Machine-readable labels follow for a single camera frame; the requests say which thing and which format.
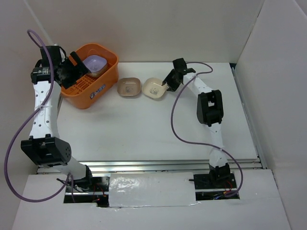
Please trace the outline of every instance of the orange basket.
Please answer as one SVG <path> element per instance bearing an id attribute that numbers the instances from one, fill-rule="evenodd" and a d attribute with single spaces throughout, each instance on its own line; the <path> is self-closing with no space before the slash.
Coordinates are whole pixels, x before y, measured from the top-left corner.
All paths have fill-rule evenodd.
<path id="1" fill-rule="evenodd" d="M 61 95 L 79 109 L 89 108 L 108 89 L 118 81 L 118 57 L 113 52 L 96 43 L 89 43 L 76 51 L 81 60 L 90 55 L 98 55 L 107 60 L 107 71 L 98 78 L 82 76 L 73 86 L 65 89 L 62 86 Z M 71 62 L 77 63 L 69 56 Z"/>

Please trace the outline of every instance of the basket label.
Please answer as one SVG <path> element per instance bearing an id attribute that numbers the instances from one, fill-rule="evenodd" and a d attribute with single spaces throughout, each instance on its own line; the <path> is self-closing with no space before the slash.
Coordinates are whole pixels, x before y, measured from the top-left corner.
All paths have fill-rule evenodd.
<path id="1" fill-rule="evenodd" d="M 103 84 L 103 86 L 101 86 L 98 90 L 96 90 L 96 92 L 92 92 L 91 95 L 90 95 L 90 98 L 93 99 L 96 94 L 98 94 L 100 91 L 102 91 L 104 88 L 105 88 L 105 84 Z"/>

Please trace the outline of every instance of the white wall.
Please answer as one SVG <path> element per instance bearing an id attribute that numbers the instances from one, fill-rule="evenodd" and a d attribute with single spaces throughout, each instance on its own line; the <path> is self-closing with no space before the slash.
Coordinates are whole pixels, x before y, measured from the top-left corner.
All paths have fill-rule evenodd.
<path id="1" fill-rule="evenodd" d="M 120 61 L 237 62 L 263 0 L 28 0 L 67 51 L 98 42 Z"/>
<path id="2" fill-rule="evenodd" d="M 236 74 L 290 224 L 306 229 L 307 17 L 294 0 L 265 1 Z"/>
<path id="3" fill-rule="evenodd" d="M 2 230 L 10 230 L 19 205 L 8 189 L 3 176 L 3 162 L 7 146 L 17 128 L 34 109 L 34 93 L 30 73 L 39 49 L 33 45 L 26 30 L 38 28 L 21 0 L 2 1 L 0 6 L 0 223 Z M 27 139 L 29 127 L 17 138 L 9 158 L 9 176 L 16 190 L 22 194 L 28 174 L 35 172 L 34 164 L 20 150 L 21 139 Z"/>

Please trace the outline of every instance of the white tabletop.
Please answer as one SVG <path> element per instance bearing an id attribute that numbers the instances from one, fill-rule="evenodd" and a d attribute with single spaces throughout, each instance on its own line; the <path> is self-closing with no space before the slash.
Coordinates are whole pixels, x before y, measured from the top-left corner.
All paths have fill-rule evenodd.
<path id="1" fill-rule="evenodd" d="M 222 92 L 225 149 L 239 160 L 257 158 L 236 84 L 228 63 L 211 63 L 214 72 L 200 75 L 211 88 Z M 197 72 L 208 71 L 190 64 Z M 172 63 L 119 63 L 119 77 L 164 79 Z M 208 160 L 210 148 L 180 142 L 170 127 L 170 114 L 177 92 L 166 92 L 155 101 L 140 94 L 123 98 L 117 85 L 89 109 L 79 110 L 63 101 L 58 118 L 60 138 L 69 142 L 79 161 Z M 177 103 L 174 125 L 186 140 L 211 142 L 209 130 L 196 117 L 197 98 L 187 88 Z"/>

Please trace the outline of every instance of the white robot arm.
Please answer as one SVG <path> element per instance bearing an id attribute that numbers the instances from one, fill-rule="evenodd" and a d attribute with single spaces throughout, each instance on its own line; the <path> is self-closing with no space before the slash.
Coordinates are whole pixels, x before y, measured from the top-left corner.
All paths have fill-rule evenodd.
<path id="1" fill-rule="evenodd" d="M 52 93 L 46 104 L 35 115 L 29 139 L 21 142 L 21 149 L 36 165 L 53 167 L 66 175 L 70 173 L 78 187 L 86 188 L 92 182 L 92 173 L 86 165 L 71 156 L 69 143 L 59 138 L 57 118 L 61 85 L 68 88 L 87 70 L 84 66 L 80 68 L 82 64 L 76 54 L 72 54 L 79 64 L 75 67 L 59 46 L 47 46 L 47 49 L 55 69 Z M 35 91 L 35 110 L 41 106 L 51 86 L 50 68 L 42 49 L 41 54 L 42 59 L 37 62 L 31 73 Z"/>
<path id="2" fill-rule="evenodd" d="M 183 84 L 187 84 L 192 78 L 195 77 L 195 73 L 188 73 L 184 75 L 183 77 Z M 209 86 L 207 86 L 200 78 L 197 76 L 195 79 L 188 85 L 188 88 L 195 94 L 196 97 L 202 93 L 211 93 L 213 89 L 211 89 Z M 211 124 L 211 126 L 204 125 L 206 128 L 209 128 L 210 135 L 211 135 L 211 141 L 212 144 L 223 148 L 223 139 L 222 139 L 222 133 L 221 133 L 221 124 L 214 123 Z M 225 154 L 218 150 L 213 148 L 210 152 L 209 157 L 209 164 L 210 166 L 216 168 L 216 167 L 223 167 L 228 164 L 228 160 L 225 156 Z"/>
<path id="3" fill-rule="evenodd" d="M 183 58 L 173 61 L 174 69 L 164 79 L 168 91 L 176 91 L 180 84 L 188 84 L 188 88 L 197 97 L 198 121 L 209 128 L 212 144 L 223 148 L 221 122 L 224 116 L 222 94 L 219 90 L 208 87 L 197 77 L 194 69 L 188 69 Z M 217 148 L 213 148 L 209 157 L 210 175 L 213 182 L 229 178 L 230 168 L 227 157 Z"/>

